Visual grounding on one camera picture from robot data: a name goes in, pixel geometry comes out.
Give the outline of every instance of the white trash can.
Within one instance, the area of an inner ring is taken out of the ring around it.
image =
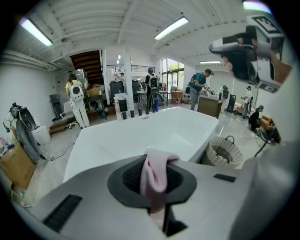
[[[51,140],[47,126],[39,126],[33,131],[33,136],[40,145],[44,145]]]
[[[210,141],[202,158],[202,164],[235,168],[244,161],[242,153],[234,144],[234,137],[232,137],[233,142],[228,137],[215,137]]]

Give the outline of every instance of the cardboard box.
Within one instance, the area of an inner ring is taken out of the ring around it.
[[[93,89],[87,90],[86,94],[88,95],[88,97],[101,95],[101,88],[97,87],[97,88],[93,88]]]
[[[0,168],[15,186],[26,190],[36,167],[20,143],[16,141],[14,145],[0,159]]]

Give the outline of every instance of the ceiling light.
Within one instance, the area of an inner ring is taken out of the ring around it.
[[[169,27],[167,27],[165,30],[163,30],[161,33],[159,33],[155,39],[160,40],[164,36],[168,35],[170,32],[173,32],[175,29],[181,27],[182,25],[188,23],[188,20],[185,17],[180,18],[178,21],[171,24]]]
[[[263,11],[263,12],[272,14],[271,10],[261,2],[244,1],[243,5],[246,10]]]
[[[221,61],[204,61],[204,62],[200,62],[200,64],[210,64],[210,63],[221,63]]]
[[[53,42],[47,38],[30,20],[22,18],[19,24],[46,46],[52,45]]]

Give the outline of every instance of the black cable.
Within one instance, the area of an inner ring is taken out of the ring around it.
[[[256,156],[257,156],[257,154],[259,154],[259,153],[260,153],[260,152],[263,150],[263,148],[265,147],[265,145],[267,145],[267,143],[268,143],[268,140],[270,140],[270,139],[271,139],[273,132],[274,132],[274,130],[272,130],[272,131],[270,132],[270,134],[269,134],[269,136],[268,136],[267,140],[264,142],[263,146],[262,146],[262,147],[261,147],[261,148],[258,150],[258,152],[257,152],[257,153],[255,153],[254,157],[256,157]]]
[[[70,148],[70,147],[73,146],[74,144],[75,144],[75,143],[72,143],[70,146],[68,146],[68,147],[66,148],[65,152],[64,152],[62,155],[60,155],[60,156],[58,156],[58,157],[52,156],[49,160],[48,160],[48,159],[45,159],[45,160],[46,160],[46,161],[53,161],[53,160],[56,160],[56,159],[58,159],[58,158],[64,156],[65,153],[66,153],[66,151],[68,150],[68,148]]]

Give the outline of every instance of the wire basket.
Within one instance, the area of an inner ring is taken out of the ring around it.
[[[239,148],[234,144],[234,137],[227,136],[213,138],[202,158],[202,164],[217,167],[235,168],[244,161]]]

